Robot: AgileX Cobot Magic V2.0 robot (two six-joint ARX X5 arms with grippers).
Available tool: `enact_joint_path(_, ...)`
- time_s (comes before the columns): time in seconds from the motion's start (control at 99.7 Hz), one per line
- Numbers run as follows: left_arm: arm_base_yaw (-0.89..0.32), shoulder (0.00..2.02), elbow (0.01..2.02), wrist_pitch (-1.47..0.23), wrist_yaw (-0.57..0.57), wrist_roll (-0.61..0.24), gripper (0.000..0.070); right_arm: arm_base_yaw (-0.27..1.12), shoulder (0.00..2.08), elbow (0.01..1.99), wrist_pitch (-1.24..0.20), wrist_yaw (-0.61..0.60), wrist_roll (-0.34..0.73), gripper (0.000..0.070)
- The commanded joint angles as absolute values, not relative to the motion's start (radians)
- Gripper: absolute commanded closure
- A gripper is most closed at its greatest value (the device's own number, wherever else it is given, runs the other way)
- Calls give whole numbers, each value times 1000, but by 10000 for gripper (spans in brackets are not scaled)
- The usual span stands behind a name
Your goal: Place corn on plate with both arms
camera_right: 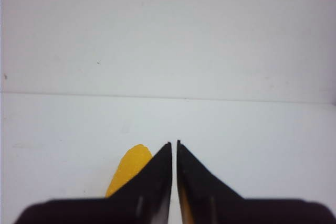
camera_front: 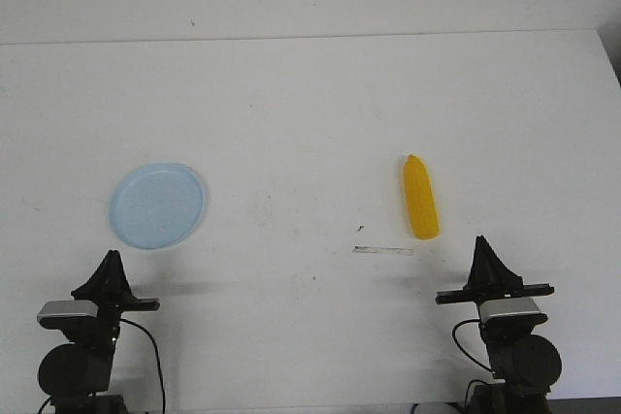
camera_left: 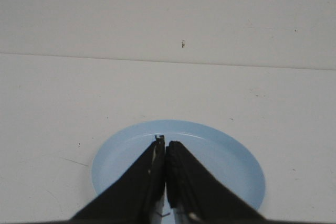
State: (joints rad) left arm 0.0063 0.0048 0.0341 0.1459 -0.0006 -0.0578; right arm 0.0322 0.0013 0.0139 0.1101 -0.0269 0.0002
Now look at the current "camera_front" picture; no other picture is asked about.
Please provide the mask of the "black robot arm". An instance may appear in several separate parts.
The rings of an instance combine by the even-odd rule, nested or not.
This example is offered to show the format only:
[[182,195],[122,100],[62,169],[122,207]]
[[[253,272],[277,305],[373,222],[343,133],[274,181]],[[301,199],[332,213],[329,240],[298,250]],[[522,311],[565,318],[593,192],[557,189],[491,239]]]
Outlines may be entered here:
[[51,349],[38,368],[38,384],[56,413],[126,413],[121,395],[110,395],[114,354],[125,312],[159,309],[159,299],[134,296],[120,252],[110,250],[70,300],[49,301],[37,314],[46,330],[62,332],[67,342]]
[[[536,297],[550,296],[548,283],[526,284],[511,271],[484,236],[475,239],[467,283],[460,290],[439,291],[437,304],[474,303],[477,316],[452,328],[456,347],[489,373],[491,382],[473,379],[467,385],[461,413],[549,413],[547,394],[562,373],[559,351],[545,337],[534,334],[547,322]],[[458,339],[458,331],[477,325],[485,346],[485,364],[471,355]]]

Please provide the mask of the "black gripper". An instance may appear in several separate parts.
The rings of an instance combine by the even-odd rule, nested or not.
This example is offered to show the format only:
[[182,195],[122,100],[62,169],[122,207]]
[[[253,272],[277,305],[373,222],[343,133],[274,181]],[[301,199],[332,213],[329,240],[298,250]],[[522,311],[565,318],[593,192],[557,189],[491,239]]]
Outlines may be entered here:
[[[478,236],[475,239],[473,263],[465,289],[438,291],[435,303],[481,304],[491,300],[549,296],[555,292],[555,288],[547,283],[523,286],[523,278],[502,262],[484,236]],[[518,290],[484,290],[488,287]]]
[[[74,299],[104,299],[116,290],[114,266],[118,293],[122,300],[132,300],[133,294],[127,280],[121,255],[118,250],[109,250],[100,265],[86,282],[71,292]],[[97,319],[102,322],[119,322],[125,312],[152,312],[160,307],[159,299],[135,299],[120,303],[99,303]]]

